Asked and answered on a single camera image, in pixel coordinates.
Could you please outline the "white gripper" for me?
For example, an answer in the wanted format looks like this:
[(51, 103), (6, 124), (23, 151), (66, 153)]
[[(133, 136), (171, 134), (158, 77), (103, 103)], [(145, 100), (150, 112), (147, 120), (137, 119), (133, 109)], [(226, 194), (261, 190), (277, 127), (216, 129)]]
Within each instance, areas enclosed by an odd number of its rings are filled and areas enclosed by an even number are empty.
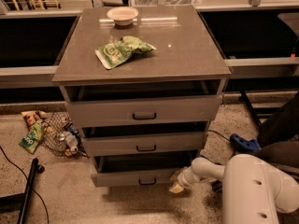
[(171, 177), (170, 181), (174, 184), (169, 189), (170, 192), (178, 194), (184, 189), (189, 189), (193, 184), (193, 173), (190, 167), (184, 167), (178, 171), (175, 171)]

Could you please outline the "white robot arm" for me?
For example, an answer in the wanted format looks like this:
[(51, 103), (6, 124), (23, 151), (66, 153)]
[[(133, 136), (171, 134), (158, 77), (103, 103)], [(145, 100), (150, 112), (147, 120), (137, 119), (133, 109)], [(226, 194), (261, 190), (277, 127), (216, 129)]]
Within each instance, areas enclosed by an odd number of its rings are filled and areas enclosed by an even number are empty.
[(248, 154), (233, 156), (224, 165), (204, 157), (171, 176), (172, 193), (208, 179), (222, 183), (223, 224), (279, 224), (278, 213), (299, 208), (299, 185), (293, 177)]

